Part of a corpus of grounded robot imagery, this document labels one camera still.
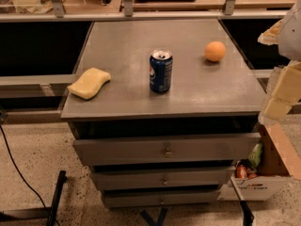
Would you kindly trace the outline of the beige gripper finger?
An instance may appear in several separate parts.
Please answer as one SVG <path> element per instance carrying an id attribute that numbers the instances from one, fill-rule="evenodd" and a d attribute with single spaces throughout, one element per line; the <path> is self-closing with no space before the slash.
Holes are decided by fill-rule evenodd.
<path id="1" fill-rule="evenodd" d="M 278 34 L 282 21 L 279 20 L 273 24 L 270 28 L 260 34 L 258 42 L 264 45 L 278 44 Z"/>
<path id="2" fill-rule="evenodd" d="M 301 62 L 291 61 L 283 69 L 275 68 L 270 82 L 262 114 L 265 120 L 279 121 L 301 99 Z"/>

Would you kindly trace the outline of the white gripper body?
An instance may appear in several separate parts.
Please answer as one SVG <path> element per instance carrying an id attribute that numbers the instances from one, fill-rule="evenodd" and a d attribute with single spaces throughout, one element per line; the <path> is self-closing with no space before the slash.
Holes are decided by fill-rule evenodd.
<path id="1" fill-rule="evenodd" d="M 301 60 L 301 0 L 291 7 L 282 20 L 278 51 L 290 60 Z"/>

